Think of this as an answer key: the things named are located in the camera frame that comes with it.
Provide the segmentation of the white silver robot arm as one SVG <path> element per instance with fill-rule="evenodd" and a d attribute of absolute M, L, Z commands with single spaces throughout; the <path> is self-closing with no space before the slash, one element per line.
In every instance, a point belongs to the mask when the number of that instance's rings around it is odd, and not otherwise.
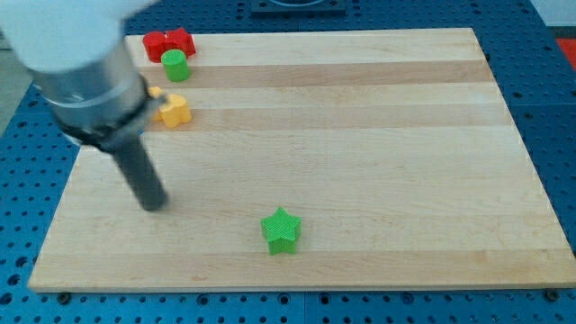
<path fill-rule="evenodd" d="M 1 30 L 60 128 L 104 149 L 136 137 L 151 102 L 124 22 L 152 0 L 3 0 Z"/>

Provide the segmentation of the yellow block behind arm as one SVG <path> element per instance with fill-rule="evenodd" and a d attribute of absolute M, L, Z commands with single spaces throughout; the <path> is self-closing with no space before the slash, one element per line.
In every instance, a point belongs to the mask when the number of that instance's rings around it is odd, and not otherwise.
<path fill-rule="evenodd" d="M 158 99 L 162 94 L 163 94 L 163 90 L 158 87 L 158 86 L 151 86 L 148 88 L 148 94 L 154 98 L 154 99 Z M 160 114 L 160 110 L 158 108 L 156 108 L 154 110 L 154 112 L 152 113 L 150 120 L 152 122 L 161 122 L 162 121 L 162 116 Z"/>

